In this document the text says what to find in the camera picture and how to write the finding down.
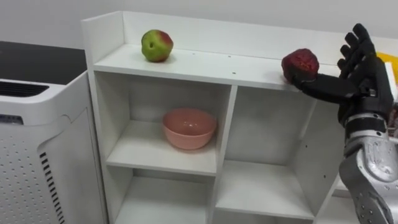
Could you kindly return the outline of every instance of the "white shelf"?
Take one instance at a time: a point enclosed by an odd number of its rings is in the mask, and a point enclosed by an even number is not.
[[[107,165],[198,175],[216,174],[214,141],[203,149],[174,148],[158,123],[130,121],[106,160]]]
[[[198,82],[296,91],[286,85],[281,60],[173,49],[164,63],[150,63],[140,45],[124,44],[94,64],[102,72],[174,78]],[[321,65],[321,73],[338,75],[334,65]]]
[[[217,211],[213,224],[277,224],[274,217]]]
[[[294,173],[284,166],[226,161],[216,208],[276,217],[313,219]]]
[[[202,184],[135,177],[115,224],[205,224]]]
[[[332,197],[317,224],[359,224],[351,199]]]

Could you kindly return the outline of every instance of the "vent grille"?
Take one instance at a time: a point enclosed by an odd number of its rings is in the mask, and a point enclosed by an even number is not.
[[[58,221],[60,224],[65,224],[65,219],[63,217],[61,203],[58,198],[57,189],[55,188],[54,178],[52,177],[51,168],[49,164],[49,159],[45,152],[40,154],[40,160],[43,166],[43,171],[45,174],[45,179],[47,180],[47,185],[50,189],[51,199],[54,204],[55,213],[57,214]]]
[[[0,82],[0,95],[29,97],[39,95],[48,89],[49,86],[33,85],[25,83]]]

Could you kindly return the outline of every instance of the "bowl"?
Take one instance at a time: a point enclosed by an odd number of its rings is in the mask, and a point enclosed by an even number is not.
[[[199,149],[206,145],[217,127],[212,115],[197,109],[179,108],[163,117],[167,140],[180,149]]]

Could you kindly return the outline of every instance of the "shelving unit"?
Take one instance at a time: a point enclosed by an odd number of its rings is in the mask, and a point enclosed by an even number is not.
[[[286,84],[280,66],[306,47],[338,75],[345,34],[138,12],[82,24],[111,224],[353,224],[335,191],[338,107]],[[164,63],[141,55],[149,29],[174,40]],[[398,54],[398,41],[373,41]],[[162,116],[179,107],[217,119],[205,148],[165,139]]]

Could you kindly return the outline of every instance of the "robotic hand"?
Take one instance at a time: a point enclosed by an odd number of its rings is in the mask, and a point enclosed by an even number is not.
[[[386,127],[394,101],[389,77],[367,30],[356,24],[353,32],[340,49],[344,59],[337,64],[339,77],[319,74],[317,68],[311,72],[313,66],[300,66],[302,61],[282,63],[284,75],[305,94],[340,105],[338,121],[345,128],[346,144],[340,176],[359,222],[397,224],[398,152]]]

